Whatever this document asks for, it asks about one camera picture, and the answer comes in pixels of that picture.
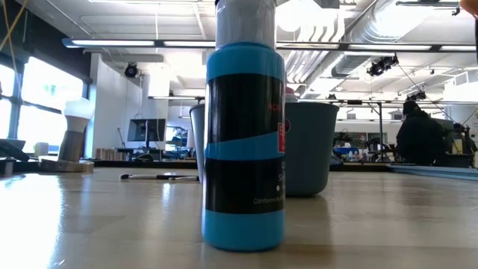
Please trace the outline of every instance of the gray cup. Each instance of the gray cup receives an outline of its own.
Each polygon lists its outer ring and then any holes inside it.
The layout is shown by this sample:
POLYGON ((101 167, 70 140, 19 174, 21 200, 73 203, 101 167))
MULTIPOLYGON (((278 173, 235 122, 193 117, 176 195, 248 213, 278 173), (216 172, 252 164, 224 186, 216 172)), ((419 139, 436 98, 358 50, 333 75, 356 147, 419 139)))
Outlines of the gray cup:
POLYGON ((327 186, 338 107, 285 104, 285 194, 312 196, 327 186))
POLYGON ((204 104, 194 105, 189 110, 191 123, 193 125, 194 143, 196 144, 196 162, 199 180, 202 183, 204 173, 204 104))

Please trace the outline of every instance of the dark jacket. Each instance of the dark jacket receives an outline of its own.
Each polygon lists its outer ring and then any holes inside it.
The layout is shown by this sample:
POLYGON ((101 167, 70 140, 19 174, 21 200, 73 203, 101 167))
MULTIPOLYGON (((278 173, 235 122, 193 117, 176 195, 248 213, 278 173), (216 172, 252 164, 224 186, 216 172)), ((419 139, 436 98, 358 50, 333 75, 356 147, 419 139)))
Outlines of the dark jacket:
POLYGON ((441 125, 423 111, 411 112, 398 132, 397 151, 408 163, 431 165, 445 154, 441 125))

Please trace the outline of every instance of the computer monitor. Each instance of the computer monitor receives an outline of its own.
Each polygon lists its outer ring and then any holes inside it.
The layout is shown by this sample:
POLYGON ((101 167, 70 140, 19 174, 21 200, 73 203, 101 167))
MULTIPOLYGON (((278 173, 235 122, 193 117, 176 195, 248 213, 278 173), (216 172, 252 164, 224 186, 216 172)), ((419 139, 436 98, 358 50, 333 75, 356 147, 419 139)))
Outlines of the computer monitor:
POLYGON ((129 122, 128 141, 164 141, 165 119, 133 119, 129 122))
POLYGON ((444 137, 446 149, 448 152, 452 152, 453 151, 453 121, 442 120, 442 119, 433 119, 433 120, 441 125, 441 129, 443 131, 442 135, 444 137))

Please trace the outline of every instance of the wooden table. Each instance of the wooden table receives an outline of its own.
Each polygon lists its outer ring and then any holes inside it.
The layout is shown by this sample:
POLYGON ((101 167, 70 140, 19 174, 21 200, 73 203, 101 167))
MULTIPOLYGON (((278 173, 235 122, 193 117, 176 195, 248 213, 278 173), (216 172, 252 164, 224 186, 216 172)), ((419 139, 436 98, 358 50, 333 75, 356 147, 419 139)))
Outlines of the wooden table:
POLYGON ((322 196, 286 200, 280 247, 228 253, 202 241, 200 184, 121 173, 158 170, 0 180, 0 268, 478 268, 476 182, 331 173, 322 196))

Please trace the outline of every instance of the security camera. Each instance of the security camera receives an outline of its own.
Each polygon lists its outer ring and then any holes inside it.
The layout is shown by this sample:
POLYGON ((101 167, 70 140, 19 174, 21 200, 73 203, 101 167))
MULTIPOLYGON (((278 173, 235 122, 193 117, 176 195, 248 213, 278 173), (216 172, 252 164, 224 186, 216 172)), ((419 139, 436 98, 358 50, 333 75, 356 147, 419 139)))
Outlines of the security camera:
POLYGON ((138 77, 140 72, 137 69, 136 63, 129 63, 128 67, 125 69, 125 76, 128 78, 136 78, 138 77))

